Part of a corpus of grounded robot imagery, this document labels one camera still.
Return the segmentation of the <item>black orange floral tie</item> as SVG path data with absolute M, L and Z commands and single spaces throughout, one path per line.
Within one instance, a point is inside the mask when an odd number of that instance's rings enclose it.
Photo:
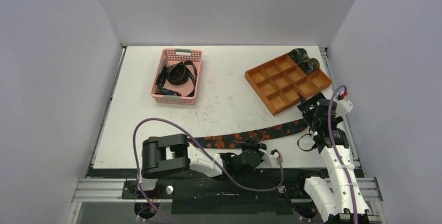
M 195 138 L 195 140 L 203 148 L 236 149 L 240 148 L 241 144 L 252 139 L 257 139 L 258 141 L 278 139 L 301 133 L 307 128 L 307 123 L 303 119 L 298 119 L 262 129 L 233 134 L 198 137 Z

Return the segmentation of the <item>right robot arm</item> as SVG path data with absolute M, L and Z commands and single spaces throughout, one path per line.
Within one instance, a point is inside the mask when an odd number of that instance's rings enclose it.
M 325 178 L 307 174 L 295 182 L 300 197 L 310 197 L 324 223 L 382 223 L 364 200 L 354 173 L 349 141 L 344 130 L 338 128 L 343 121 L 336 110 L 343 106 L 351 110 L 347 101 L 327 99 L 322 93 L 302 99 L 298 109 L 309 127 L 309 136 L 325 162 L 331 186 Z

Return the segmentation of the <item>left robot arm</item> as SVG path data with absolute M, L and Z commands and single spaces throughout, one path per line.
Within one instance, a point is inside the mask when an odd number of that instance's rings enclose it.
M 231 176 L 243 176 L 252 172 L 261 163 L 274 165 L 265 144 L 256 138 L 240 144 L 241 153 L 217 153 L 206 156 L 201 149 L 190 143 L 185 134 L 152 137 L 142 144 L 142 167 L 135 185 L 135 191 L 142 198 L 149 198 L 155 193 L 155 183 L 149 179 L 159 179 L 175 173 L 193 170 L 213 178 L 224 171 Z

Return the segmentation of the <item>orange divided tray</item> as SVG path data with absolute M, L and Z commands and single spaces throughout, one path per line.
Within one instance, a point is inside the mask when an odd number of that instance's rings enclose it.
M 303 72 L 288 53 L 247 70 L 244 77 L 273 116 L 332 84 L 321 69 Z

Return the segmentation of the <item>rolled dark floral tie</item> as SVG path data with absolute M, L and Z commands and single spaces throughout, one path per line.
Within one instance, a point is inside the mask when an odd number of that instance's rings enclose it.
M 316 58 L 310 58 L 300 62 L 299 67 L 308 76 L 314 73 L 315 71 L 319 70 L 320 63 Z

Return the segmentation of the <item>rolled blue green tie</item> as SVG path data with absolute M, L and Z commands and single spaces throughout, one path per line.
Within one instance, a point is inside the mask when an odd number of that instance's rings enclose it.
M 306 61 L 309 58 L 304 48 L 295 48 L 291 50 L 288 55 L 296 64 Z

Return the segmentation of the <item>dark tie in basket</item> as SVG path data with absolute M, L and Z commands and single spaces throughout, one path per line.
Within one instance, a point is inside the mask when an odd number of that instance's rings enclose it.
M 164 65 L 159 76 L 155 80 L 156 94 L 182 96 L 181 93 L 173 91 L 164 87 L 165 82 L 168 81 L 171 85 L 184 85 L 188 80 L 192 81 L 193 90 L 186 97 L 195 96 L 196 84 L 198 78 L 198 71 L 194 63 L 190 60 L 181 61 L 171 66 Z

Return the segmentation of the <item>pink plastic basket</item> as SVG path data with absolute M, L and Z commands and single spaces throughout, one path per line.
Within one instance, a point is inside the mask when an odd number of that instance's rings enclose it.
M 201 50 L 162 50 L 151 96 L 157 103 L 195 105 L 202 66 Z

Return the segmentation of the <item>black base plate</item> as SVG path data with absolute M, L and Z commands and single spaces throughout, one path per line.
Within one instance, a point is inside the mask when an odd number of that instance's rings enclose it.
M 305 193 L 307 176 L 328 178 L 325 169 L 257 169 L 236 177 L 235 185 L 225 175 L 209 178 L 202 173 L 186 170 L 158 179 L 153 190 L 141 193 L 135 180 L 124 182 L 122 198 L 135 200 L 136 209 L 147 207 L 146 198 L 157 206 L 160 201 L 171 203 L 174 215 L 184 214 L 259 214 L 291 215 L 289 200 L 310 202 Z

